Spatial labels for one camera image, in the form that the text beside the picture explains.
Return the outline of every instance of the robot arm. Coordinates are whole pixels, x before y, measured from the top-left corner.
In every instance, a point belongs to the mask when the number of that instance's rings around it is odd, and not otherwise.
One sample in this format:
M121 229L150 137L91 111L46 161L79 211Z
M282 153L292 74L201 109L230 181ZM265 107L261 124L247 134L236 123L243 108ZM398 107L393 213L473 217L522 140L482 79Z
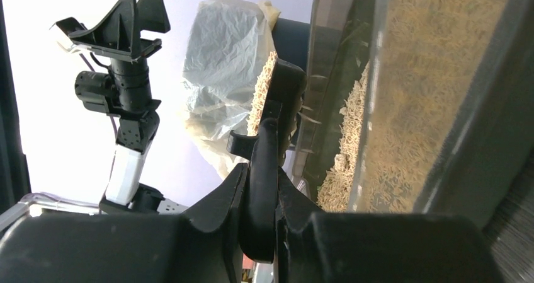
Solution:
M86 109L119 117L110 181L99 203L102 212L181 212L154 188L139 183L143 165L159 126L152 99L147 58L161 49L161 40L140 37L142 30L166 33L170 24L163 0L119 0L104 19L87 30L74 18L55 24L68 37L64 50L89 50L110 58L108 72L83 71L75 82Z

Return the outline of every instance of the wall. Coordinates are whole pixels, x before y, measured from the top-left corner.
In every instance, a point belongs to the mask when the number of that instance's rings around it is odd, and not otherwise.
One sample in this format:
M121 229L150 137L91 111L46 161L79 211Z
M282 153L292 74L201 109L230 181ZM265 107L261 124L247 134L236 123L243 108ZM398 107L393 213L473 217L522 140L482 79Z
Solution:
M34 192L97 202L105 189L114 146L110 121L85 110L76 98L74 78L86 67L78 56L61 52L47 30L69 16L91 27L116 1L4 0L21 137ZM165 0L172 30L158 35L164 47L149 59L152 95L163 103L141 182L185 205L220 183L175 116L181 65L200 1ZM282 10L281 17L309 21L312 0L271 1Z

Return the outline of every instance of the plastic bag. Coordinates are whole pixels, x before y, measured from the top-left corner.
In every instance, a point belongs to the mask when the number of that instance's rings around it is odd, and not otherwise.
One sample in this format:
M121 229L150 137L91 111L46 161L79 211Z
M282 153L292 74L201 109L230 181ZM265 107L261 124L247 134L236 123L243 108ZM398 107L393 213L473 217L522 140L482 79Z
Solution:
M231 130L246 134L256 80L275 51L270 26L278 18L276 12L280 14L270 3L260 8L241 0L206 0L191 27L179 114L221 178L242 162L226 151L228 136Z

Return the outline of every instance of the black cylinder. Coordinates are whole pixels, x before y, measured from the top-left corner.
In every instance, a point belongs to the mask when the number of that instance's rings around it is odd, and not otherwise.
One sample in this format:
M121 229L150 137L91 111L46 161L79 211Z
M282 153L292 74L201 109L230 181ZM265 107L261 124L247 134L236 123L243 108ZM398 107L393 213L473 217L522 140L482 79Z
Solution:
M123 110L132 113L146 111L152 100L147 59L141 58L137 62L111 59L110 74Z

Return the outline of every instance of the cable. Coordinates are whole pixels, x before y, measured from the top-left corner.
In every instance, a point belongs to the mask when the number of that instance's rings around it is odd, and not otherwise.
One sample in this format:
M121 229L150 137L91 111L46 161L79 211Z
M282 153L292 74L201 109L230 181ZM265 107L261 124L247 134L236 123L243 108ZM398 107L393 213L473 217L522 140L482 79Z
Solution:
M89 54L91 56L91 59L94 61L94 63L99 66L99 67L103 67L105 68L106 70L109 69L110 67L109 66L106 66L105 64L103 64L102 62L100 62L96 56L93 54L93 53L90 53Z
M85 65L87 65L87 67L89 68L89 70L91 72L95 72L93 66L91 65L91 63L87 60L87 57L85 57L85 55L83 54L80 54L80 57L81 59L83 60L83 62L85 62ZM96 59L96 57L94 56L93 53L91 53L91 59L97 64L99 65L100 67L105 67L106 69L108 68L108 66L105 66L103 65L100 61L98 61L98 59ZM117 129L117 126L116 126L116 123L115 123L115 119L113 119L113 117L111 115L108 115L108 117L110 118L111 120L111 126L113 127L113 135L116 137L117 136L117 133L118 133L118 129Z
M94 56L93 53L90 53L90 56L91 56L91 59L92 59L97 65L99 65L100 67L104 67L104 68L106 68L106 69L109 68L108 66L105 66L105 65L102 64L100 61L98 61L98 59L96 59L96 57ZM87 58L85 57L85 55L80 54L80 57L81 57L82 60L85 62L85 64L86 64L87 67L89 68L89 70L91 70L91 72L95 72L93 66L92 66L91 63L87 60ZM118 135L118 129L117 129L117 126L116 126L116 123L115 123L115 119L114 119L113 116L111 116L111 115L108 115L108 117L110 118L110 120L111 120L111 126L113 127L113 135L114 135L115 138L116 138L117 135ZM113 173L113 166L114 166L114 165L115 165L115 155L113 155L113 161L111 162L110 179L111 179L111 174Z

